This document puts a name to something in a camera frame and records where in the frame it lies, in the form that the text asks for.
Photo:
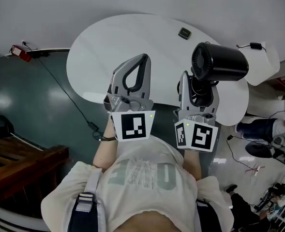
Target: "black fan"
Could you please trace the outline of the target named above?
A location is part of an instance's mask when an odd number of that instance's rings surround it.
[[[249,65],[237,49],[199,43],[192,54],[191,70],[199,81],[238,81],[248,73]]]
[[[199,46],[195,49],[192,56],[192,72],[198,80],[205,79],[211,66],[211,57],[206,48]]]

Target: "black strap buckle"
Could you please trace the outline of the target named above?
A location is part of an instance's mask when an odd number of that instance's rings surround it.
[[[95,194],[91,192],[82,192],[77,197],[78,203],[93,204],[95,201]]]

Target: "white table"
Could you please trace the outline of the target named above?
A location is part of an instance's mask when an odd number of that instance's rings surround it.
[[[184,27],[192,32],[178,36]],[[124,61],[146,53],[151,58],[150,99],[179,106],[177,83],[191,67],[191,57],[200,42],[218,44],[202,31],[177,20],[148,14],[124,14],[106,18],[85,29],[73,43],[67,58],[67,75],[82,98],[103,103],[112,72]],[[129,76],[127,84],[134,84]],[[249,101],[244,79],[218,84],[220,104],[217,121],[231,126],[243,118]]]

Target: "wooden bench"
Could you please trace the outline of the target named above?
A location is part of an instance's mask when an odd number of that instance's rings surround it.
[[[56,168],[69,157],[59,145],[39,150],[15,137],[0,139],[0,206],[40,217],[40,203],[56,188]]]

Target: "white floor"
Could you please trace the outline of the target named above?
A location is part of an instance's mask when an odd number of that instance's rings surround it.
[[[248,168],[232,158],[232,154],[226,143],[229,135],[240,137],[239,133],[234,132],[234,127],[222,126],[218,148],[210,167],[209,175],[218,178],[220,188],[225,188],[230,184],[238,185],[235,192],[239,193],[245,201],[250,204],[258,204],[264,192],[274,182],[280,182],[285,175],[285,165],[275,159],[263,159],[253,157],[245,150],[249,143],[246,140],[233,138],[228,141],[236,160],[247,164],[251,168],[261,166],[257,176],[254,171],[247,171]]]

